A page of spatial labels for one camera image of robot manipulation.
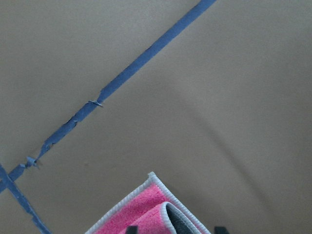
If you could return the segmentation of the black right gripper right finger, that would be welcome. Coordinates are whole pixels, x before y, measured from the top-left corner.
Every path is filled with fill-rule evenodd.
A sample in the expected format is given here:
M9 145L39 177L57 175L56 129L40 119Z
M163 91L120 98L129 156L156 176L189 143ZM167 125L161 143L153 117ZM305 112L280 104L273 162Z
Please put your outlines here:
M214 234L228 234L228 230L224 226L215 226Z

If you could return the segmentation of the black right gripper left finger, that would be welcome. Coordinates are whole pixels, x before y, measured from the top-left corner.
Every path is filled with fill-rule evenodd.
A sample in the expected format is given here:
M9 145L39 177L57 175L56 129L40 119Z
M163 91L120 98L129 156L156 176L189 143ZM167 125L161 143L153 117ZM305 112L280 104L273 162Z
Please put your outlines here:
M128 226L127 234L137 234L137 226Z

